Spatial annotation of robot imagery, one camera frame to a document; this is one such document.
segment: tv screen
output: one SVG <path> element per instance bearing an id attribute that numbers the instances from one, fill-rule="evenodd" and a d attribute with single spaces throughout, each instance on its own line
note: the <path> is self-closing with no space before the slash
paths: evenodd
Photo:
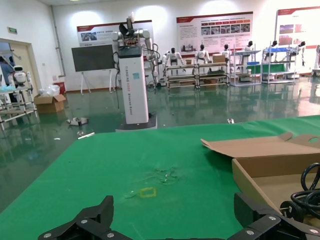
<path id="1" fill-rule="evenodd" d="M 76 72 L 114 69 L 112 45 L 72 48 Z"/>

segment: table surface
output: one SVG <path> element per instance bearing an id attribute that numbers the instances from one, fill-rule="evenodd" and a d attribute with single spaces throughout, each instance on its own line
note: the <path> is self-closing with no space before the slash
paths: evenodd
<path id="1" fill-rule="evenodd" d="M 36 240 L 106 195 L 114 196 L 112 229 L 132 239 L 226 239 L 242 228 L 233 212 L 239 189 L 231 158 L 203 147 L 200 139 L 320 135 L 319 125 L 320 116 L 310 116 L 78 140 L 2 212 L 1 239 Z"/>

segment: floor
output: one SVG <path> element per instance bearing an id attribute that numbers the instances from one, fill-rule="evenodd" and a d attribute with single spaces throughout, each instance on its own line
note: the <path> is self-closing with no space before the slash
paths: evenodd
<path id="1" fill-rule="evenodd" d="M 219 86 L 200 92 L 163 88 L 147 96 L 158 128 L 320 114 L 320 79 L 314 78 L 302 78 L 295 85 Z M 114 132 L 125 117 L 120 90 L 118 99 L 119 108 L 115 92 L 69 93 L 64 112 L 41 114 L 40 124 L 34 116 L 18 119 L 5 134 L 0 132 L 0 212 L 78 139 L 79 131 Z M 69 126 L 66 119 L 73 117 L 87 117 L 89 124 Z"/>

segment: white wall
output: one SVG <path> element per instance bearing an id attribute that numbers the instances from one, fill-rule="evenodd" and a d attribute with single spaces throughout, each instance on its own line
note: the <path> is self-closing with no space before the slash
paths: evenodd
<path id="1" fill-rule="evenodd" d="M 36 0 L 0 0 L 0 16 L 0 38 L 32 44 L 41 86 L 51 84 L 61 70 L 50 8 Z M 7 27 L 18 34 L 9 33 Z"/>
<path id="2" fill-rule="evenodd" d="M 154 42 L 160 53 L 177 47 L 176 17 L 227 14 L 253 11 L 252 40 L 257 49 L 274 40 L 279 9 L 312 7 L 319 0 L 126 0 L 56 6 L 58 33 L 66 67 L 68 91 L 80 89 L 81 74 L 75 72 L 71 48 L 79 47 L 77 26 L 124 22 L 134 11 L 136 20 L 152 20 Z M 109 86 L 107 71 L 86 73 L 91 87 Z"/>

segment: poster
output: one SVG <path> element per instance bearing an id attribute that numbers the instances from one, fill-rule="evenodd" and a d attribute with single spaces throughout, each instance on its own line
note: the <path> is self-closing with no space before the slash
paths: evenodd
<path id="1" fill-rule="evenodd" d="M 288 47 L 305 41 L 307 48 L 320 44 L 320 6 L 281 9 L 277 11 L 275 39 Z"/>
<path id="2" fill-rule="evenodd" d="M 184 57 L 194 56 L 204 45 L 210 54 L 244 48 L 252 40 L 253 12 L 177 17 L 178 50 Z"/>
<path id="3" fill-rule="evenodd" d="M 119 32 L 120 24 L 121 22 L 78 26 L 77 33 L 80 47 L 112 44 L 111 34 L 113 32 Z M 132 25 L 135 30 L 148 30 L 153 39 L 154 33 L 151 20 L 136 21 Z"/>

